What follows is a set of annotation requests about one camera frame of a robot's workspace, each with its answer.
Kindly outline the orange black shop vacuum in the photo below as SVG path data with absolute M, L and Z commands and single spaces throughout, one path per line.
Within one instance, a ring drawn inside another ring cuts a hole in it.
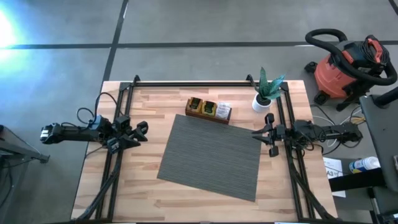
M 314 102 L 323 105 L 342 99 L 336 110 L 357 103 L 373 86 L 389 86 L 398 80 L 389 51 L 373 35 L 363 41 L 350 41 L 337 29 L 315 29 L 305 40 L 329 52 L 323 60 L 308 63 L 304 70 L 315 77 L 318 93 Z

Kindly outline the black metal stand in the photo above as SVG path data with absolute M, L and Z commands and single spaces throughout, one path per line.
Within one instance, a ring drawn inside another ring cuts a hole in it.
M 0 124 L 0 223 L 4 223 L 16 188 L 23 181 L 29 162 L 47 163 L 42 154 L 9 128 Z

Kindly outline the black aluminium table frame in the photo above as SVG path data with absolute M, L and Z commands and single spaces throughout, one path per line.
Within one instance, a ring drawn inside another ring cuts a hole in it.
M 116 110 L 131 116 L 132 125 L 149 124 L 147 142 L 122 157 L 116 192 L 108 192 L 94 222 L 199 223 L 296 222 L 296 206 L 285 149 L 271 158 L 261 147 L 256 201 L 250 202 L 160 180 L 157 176 L 175 116 L 184 114 L 190 97 L 232 106 L 230 123 L 260 129 L 262 114 L 251 106 L 254 88 L 248 81 L 105 82 L 98 113 L 113 119 Z

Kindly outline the grey woven placemat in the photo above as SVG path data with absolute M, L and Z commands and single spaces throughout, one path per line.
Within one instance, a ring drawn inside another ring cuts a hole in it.
M 157 177 L 253 202 L 261 142 L 251 133 L 250 129 L 178 114 Z

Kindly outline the green snake plant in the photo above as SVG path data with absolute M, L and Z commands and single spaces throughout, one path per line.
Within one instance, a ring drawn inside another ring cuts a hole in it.
M 261 67 L 259 86 L 256 91 L 261 101 L 274 100 L 280 96 L 280 86 L 284 82 L 285 75 L 281 75 L 269 82 L 266 75 L 266 70 Z

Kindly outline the white round plant pot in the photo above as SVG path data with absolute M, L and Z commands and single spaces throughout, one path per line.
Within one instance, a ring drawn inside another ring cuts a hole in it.
M 257 93 L 252 101 L 252 108 L 257 113 L 265 112 L 272 104 L 272 100 L 266 98 L 264 101 L 261 101 L 260 95 Z

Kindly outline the black metal beam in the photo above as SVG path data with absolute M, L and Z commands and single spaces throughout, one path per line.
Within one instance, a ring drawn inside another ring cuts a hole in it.
M 337 192 L 342 190 L 386 186 L 386 181 L 384 180 L 382 169 L 377 168 L 356 174 L 335 177 L 329 180 L 329 184 L 331 191 Z

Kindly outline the white blue spray can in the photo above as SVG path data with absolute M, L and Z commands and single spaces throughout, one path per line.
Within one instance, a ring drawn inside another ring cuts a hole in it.
M 378 169 L 380 167 L 378 158 L 374 156 L 359 159 L 357 161 L 350 162 L 349 164 L 349 169 L 353 174 Z

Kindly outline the dark grey equipment stand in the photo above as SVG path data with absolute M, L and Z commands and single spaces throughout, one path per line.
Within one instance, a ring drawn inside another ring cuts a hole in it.
M 398 87 L 360 98 L 380 167 L 366 174 L 376 199 L 379 224 L 398 224 Z

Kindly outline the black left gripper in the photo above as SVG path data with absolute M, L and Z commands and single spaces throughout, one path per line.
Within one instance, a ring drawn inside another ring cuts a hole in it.
M 133 129 L 131 119 L 128 116 L 120 116 L 112 124 L 114 133 L 107 140 L 107 149 L 110 153 L 117 153 L 125 149 L 140 146 L 140 142 L 146 142 L 146 133 L 149 125 L 146 121 L 141 121 Z

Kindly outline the yellow green foil tea packet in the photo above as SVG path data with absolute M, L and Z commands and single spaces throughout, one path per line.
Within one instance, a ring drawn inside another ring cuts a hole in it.
M 215 116 L 217 104 L 212 101 L 204 101 L 201 107 L 201 113 L 207 116 Z

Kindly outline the orange white paper tea packet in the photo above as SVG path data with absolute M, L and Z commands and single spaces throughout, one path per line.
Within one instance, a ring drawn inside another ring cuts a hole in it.
M 219 119 L 228 119 L 230 110 L 231 110 L 230 103 L 219 102 L 217 104 L 215 116 Z

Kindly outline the white paper sheet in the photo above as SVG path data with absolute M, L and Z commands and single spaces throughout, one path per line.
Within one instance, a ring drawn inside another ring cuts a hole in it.
M 340 160 L 324 157 L 323 161 L 328 179 L 344 176 Z M 332 192 L 332 196 L 346 198 L 346 192 L 344 190 Z

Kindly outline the brown wooden tea organizer box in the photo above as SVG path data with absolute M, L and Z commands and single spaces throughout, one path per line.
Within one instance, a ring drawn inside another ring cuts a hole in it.
M 187 104 L 185 106 L 185 114 L 187 116 L 193 116 L 193 117 L 196 117 L 196 118 L 201 118 L 201 119 L 205 119 L 205 120 L 208 120 L 208 121 L 213 121 L 213 122 L 221 123 L 221 124 L 229 124 L 229 121 L 230 121 L 230 118 L 231 118 L 231 113 L 232 113 L 232 108 L 231 108 L 231 110 L 229 112 L 228 119 L 219 119 L 216 116 L 212 117 L 212 116 L 207 116 L 205 114 L 202 114 L 201 110 L 198 113 L 196 113 L 195 111 L 189 110 L 188 109 L 188 102 L 189 102 L 189 99 L 187 100 Z

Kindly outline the orange red foil tea packet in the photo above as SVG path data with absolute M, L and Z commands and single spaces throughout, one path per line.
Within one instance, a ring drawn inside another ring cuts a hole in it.
M 198 113 L 201 110 L 203 100 L 200 98 L 191 97 L 188 102 L 188 109 Z

